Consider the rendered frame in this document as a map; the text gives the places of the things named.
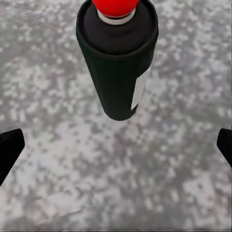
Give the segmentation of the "insectifuge atomizer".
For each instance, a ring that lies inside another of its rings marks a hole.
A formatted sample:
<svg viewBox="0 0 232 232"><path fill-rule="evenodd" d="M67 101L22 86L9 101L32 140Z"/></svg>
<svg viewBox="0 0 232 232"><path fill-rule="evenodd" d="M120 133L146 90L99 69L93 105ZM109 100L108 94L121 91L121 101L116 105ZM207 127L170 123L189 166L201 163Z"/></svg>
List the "insectifuge atomizer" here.
<svg viewBox="0 0 232 232"><path fill-rule="evenodd" d="M86 0L76 37L104 113L122 121L135 114L153 62L158 16L149 0Z"/></svg>

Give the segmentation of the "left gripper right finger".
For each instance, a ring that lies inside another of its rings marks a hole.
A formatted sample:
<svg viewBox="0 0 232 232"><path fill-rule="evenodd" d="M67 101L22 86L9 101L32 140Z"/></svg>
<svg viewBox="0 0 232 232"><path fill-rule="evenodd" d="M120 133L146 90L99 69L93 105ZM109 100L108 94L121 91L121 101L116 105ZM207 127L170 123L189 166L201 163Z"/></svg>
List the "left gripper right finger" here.
<svg viewBox="0 0 232 232"><path fill-rule="evenodd" d="M232 130L220 129L217 138L217 146L232 167Z"/></svg>

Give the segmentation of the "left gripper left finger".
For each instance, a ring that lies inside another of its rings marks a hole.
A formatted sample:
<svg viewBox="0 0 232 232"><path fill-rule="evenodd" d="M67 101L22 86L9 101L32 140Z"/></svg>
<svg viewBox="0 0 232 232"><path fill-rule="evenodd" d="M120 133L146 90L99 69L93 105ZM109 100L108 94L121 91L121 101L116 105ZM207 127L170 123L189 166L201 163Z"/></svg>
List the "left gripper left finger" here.
<svg viewBox="0 0 232 232"><path fill-rule="evenodd" d="M25 147L21 129L0 134L0 186Z"/></svg>

